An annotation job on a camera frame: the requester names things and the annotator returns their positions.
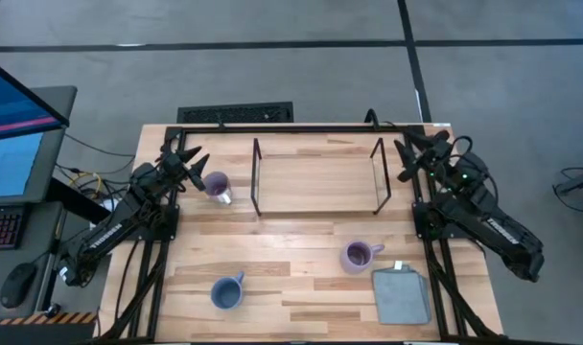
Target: monitor screen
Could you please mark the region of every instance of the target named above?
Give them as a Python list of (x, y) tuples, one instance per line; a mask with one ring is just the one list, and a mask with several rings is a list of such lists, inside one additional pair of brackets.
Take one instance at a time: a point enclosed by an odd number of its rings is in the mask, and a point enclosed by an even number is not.
[(0, 139), (67, 125), (67, 119), (0, 68)]

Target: mug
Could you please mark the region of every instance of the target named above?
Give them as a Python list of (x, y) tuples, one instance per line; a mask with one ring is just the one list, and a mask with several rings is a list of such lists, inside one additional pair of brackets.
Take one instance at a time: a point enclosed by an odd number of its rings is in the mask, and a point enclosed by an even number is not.
[(349, 274), (361, 273), (372, 264), (375, 255), (384, 249), (382, 244), (371, 246), (364, 241), (349, 242), (340, 252), (340, 265)]
[(213, 285), (211, 289), (211, 301), (215, 307), (221, 310), (232, 310), (241, 305), (243, 301), (244, 272), (239, 272), (236, 277), (223, 277)]
[(211, 172), (202, 179), (206, 194), (220, 203), (232, 203), (230, 179), (223, 172)]

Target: wooden tabletop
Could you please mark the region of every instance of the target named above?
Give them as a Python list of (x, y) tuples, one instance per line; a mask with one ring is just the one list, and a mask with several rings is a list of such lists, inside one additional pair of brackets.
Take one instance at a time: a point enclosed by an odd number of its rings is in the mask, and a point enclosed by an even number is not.
[[(153, 162), (163, 143), (164, 125), (143, 127), (136, 166)], [(425, 125), (428, 134), (449, 127)], [(285, 214), (258, 217), (249, 199), (253, 138), (265, 157), (282, 155), (367, 157), (379, 137), (392, 190), (377, 216)], [(232, 183), (233, 203), (222, 206), (188, 186), (179, 195), (181, 220), (170, 244), (156, 341), (435, 340), (431, 322), (421, 326), (381, 325), (377, 318), (372, 269), (404, 261), (428, 278), (423, 244), (415, 237), (410, 183), (393, 144), (396, 133), (344, 134), (191, 134), (187, 147), (211, 153), (204, 174), (222, 171)], [(382, 243), (371, 269), (348, 275), (339, 266), (341, 248), (350, 241)], [(132, 297), (142, 244), (134, 255), (121, 307)], [(460, 292), (484, 323), (501, 332), (492, 286), (482, 253), (465, 240), (450, 241)], [(121, 275), (131, 243), (113, 252), (100, 310), (103, 330), (113, 319)], [(213, 283), (245, 272), (245, 298), (236, 310), (218, 310), (210, 301)], [(455, 333), (451, 302), (442, 290), (450, 333)], [(143, 306), (139, 334), (146, 333), (150, 296)]]

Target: robotic arm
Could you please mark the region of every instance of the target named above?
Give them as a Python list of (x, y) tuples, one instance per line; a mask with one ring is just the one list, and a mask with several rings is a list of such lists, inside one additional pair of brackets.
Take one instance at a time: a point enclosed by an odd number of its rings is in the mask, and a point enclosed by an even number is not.
[[(434, 136), (404, 134), (421, 153), (415, 156), (412, 148), (395, 141), (405, 167), (398, 179), (406, 182), (423, 169), (446, 191), (414, 211), (416, 221), (429, 229), (431, 240), (438, 239), (444, 229), (461, 230), (500, 255), (517, 277), (536, 282), (544, 262), (543, 244), (498, 207), (498, 198), (484, 185), (491, 176), (483, 161), (468, 151), (452, 155), (454, 146), (447, 142), (447, 131)], [(451, 158), (458, 160), (452, 165)]]
[(201, 147), (185, 151), (166, 151), (157, 159), (155, 167), (145, 163), (138, 167), (130, 179), (128, 192), (114, 212), (101, 221), (84, 237), (67, 243), (62, 249), (58, 272), (68, 286), (86, 286), (98, 267), (100, 260), (115, 246), (137, 231), (148, 229), (154, 233), (165, 233), (174, 227), (170, 217), (176, 212), (173, 205), (160, 205), (160, 199), (176, 189), (185, 192), (182, 182), (192, 181), (199, 190), (204, 190), (201, 173), (209, 155), (203, 156), (190, 169), (185, 167)]

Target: yellow black hazard tape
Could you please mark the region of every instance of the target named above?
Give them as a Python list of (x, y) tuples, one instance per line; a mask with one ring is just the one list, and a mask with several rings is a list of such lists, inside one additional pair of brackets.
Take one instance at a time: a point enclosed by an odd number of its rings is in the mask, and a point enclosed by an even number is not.
[(30, 317), (0, 319), (0, 326), (88, 324), (96, 319), (95, 312), (60, 312), (48, 318), (43, 313)]

